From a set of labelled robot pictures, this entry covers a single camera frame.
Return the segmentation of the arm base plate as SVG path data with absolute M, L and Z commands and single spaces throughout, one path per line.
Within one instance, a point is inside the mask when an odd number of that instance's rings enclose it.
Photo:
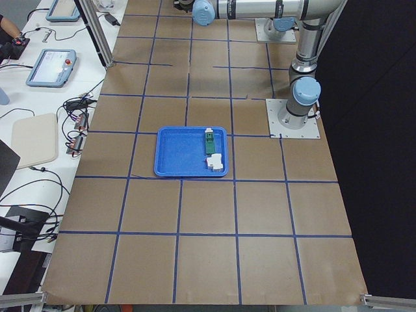
M 295 44 L 295 26 L 296 22 L 293 17 L 280 19 L 256 18 L 255 29 L 257 41 L 263 43 Z
M 266 99 L 269 136 L 271 138 L 320 139 L 315 111 L 294 116 L 286 108 L 286 99 Z

